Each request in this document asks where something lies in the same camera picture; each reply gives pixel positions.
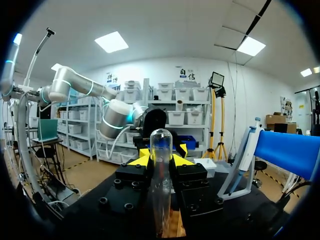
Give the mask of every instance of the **tripod stand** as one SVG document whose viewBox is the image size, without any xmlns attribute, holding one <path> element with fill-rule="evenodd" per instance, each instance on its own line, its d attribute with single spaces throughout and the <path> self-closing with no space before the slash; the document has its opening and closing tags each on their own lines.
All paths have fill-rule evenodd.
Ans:
<svg viewBox="0 0 320 240">
<path fill-rule="evenodd" d="M 217 146 L 214 149 L 214 152 L 218 154 L 218 160 L 222 160 L 222 153 L 224 153 L 225 161 L 227 161 L 227 150 L 224 143 L 224 131 L 225 131 L 225 95 L 221 96 L 221 132 L 220 132 L 220 142 L 218 142 Z"/>
<path fill-rule="evenodd" d="M 216 104 L 216 93 L 215 89 L 211 88 L 211 126 L 210 126 L 210 142 L 209 142 L 209 148 L 205 151 L 203 156 L 201 157 L 204 159 L 206 156 L 208 156 L 210 159 L 217 159 L 215 151 L 213 149 L 214 147 L 214 130 L 215 130 L 215 104 Z"/>
</svg>

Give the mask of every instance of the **chair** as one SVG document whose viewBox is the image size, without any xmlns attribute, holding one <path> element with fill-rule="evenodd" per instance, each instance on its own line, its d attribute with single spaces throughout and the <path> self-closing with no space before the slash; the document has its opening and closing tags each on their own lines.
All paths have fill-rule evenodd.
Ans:
<svg viewBox="0 0 320 240">
<path fill-rule="evenodd" d="M 262 181 L 258 178 L 256 178 L 256 175 L 258 173 L 258 171 L 262 171 L 262 170 L 265 170 L 267 168 L 267 163 L 265 161 L 261 161 L 261 160 L 256 160 L 254 162 L 254 170 L 255 170 L 255 173 L 254 173 L 254 179 L 252 181 L 252 184 L 255 185 L 258 189 L 261 188 L 262 186 Z"/>
</svg>

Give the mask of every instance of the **black cable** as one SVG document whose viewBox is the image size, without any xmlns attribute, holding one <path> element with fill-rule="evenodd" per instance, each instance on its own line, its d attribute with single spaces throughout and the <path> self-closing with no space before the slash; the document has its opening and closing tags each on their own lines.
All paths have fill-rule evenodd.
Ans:
<svg viewBox="0 0 320 240">
<path fill-rule="evenodd" d="M 300 184 L 298 184 L 297 186 L 295 186 L 294 188 L 292 188 L 290 191 L 288 191 L 287 193 L 284 192 L 280 198 L 283 199 L 283 198 L 286 198 L 288 197 L 290 194 L 292 194 L 295 190 L 301 188 L 301 187 L 304 187 L 304 186 L 308 186 L 308 185 L 311 185 L 311 182 L 310 181 L 305 181 L 305 182 L 302 182 Z"/>
</svg>

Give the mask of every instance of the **yellow black tape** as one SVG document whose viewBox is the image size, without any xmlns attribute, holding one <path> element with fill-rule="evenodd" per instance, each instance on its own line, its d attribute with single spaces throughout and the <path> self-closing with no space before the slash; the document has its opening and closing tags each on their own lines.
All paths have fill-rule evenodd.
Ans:
<svg viewBox="0 0 320 240">
<path fill-rule="evenodd" d="M 283 188 L 285 187 L 280 181 L 278 181 L 277 179 L 275 179 L 273 176 L 269 175 L 268 173 L 266 173 L 265 171 L 261 171 L 263 172 L 265 175 L 267 175 L 269 178 L 271 178 L 272 180 L 274 180 L 276 183 L 280 184 Z M 293 192 L 293 194 L 297 197 L 300 198 L 300 196 L 298 194 L 296 194 L 295 192 Z"/>
</svg>

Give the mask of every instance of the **black table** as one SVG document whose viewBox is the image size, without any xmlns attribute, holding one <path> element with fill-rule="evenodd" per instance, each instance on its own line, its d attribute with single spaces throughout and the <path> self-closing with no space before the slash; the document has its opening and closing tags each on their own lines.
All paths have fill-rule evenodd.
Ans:
<svg viewBox="0 0 320 240">
<path fill-rule="evenodd" d="M 214 178 L 208 179 L 212 186 L 212 194 L 217 194 L 226 177 L 227 174 L 216 172 Z M 135 219 L 130 217 L 123 218 L 99 211 L 98 200 L 107 194 L 114 179 L 115 175 L 113 174 L 62 212 L 65 218 L 57 228 L 60 236 L 66 237 L 68 230 L 76 229 L 76 232 L 71 231 L 72 234 L 70 236 L 74 237 L 74 234 L 79 234 L 81 237 L 90 236 L 92 239 L 105 237 L 118 240 L 155 238 L 150 194 L 148 194 L 142 214 Z M 238 187 L 243 189 L 245 186 L 246 181 L 243 178 Z M 222 214 L 217 219 L 208 222 L 207 225 L 202 224 L 199 226 L 199 235 L 204 235 L 204 232 L 207 232 L 206 235 L 209 237 L 236 235 L 237 231 L 243 230 L 240 229 L 240 226 L 239 229 L 234 227 L 233 223 L 236 220 L 239 218 L 244 219 L 248 213 L 254 211 L 262 203 L 270 202 L 259 189 L 252 186 L 250 194 L 225 201 Z M 171 206 L 173 208 L 177 207 L 175 194 L 171 197 Z"/>
</svg>

